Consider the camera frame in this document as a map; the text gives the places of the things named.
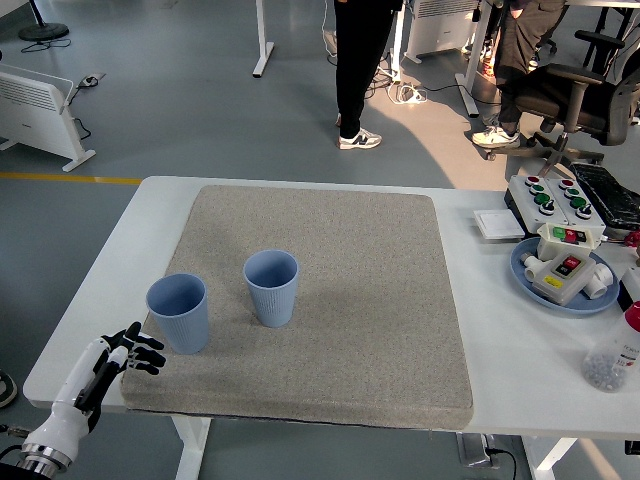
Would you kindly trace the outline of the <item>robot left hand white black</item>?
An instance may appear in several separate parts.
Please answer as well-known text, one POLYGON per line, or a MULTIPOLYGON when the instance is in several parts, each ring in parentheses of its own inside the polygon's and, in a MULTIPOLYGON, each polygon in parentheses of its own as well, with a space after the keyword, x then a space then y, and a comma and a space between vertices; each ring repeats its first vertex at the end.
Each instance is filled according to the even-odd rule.
POLYGON ((94 429, 116 377, 128 369, 159 374, 166 362, 163 350, 161 341, 141 332, 139 322, 92 341, 59 390, 47 420, 24 441, 20 467, 49 478, 65 471, 77 458, 80 440, 94 429))

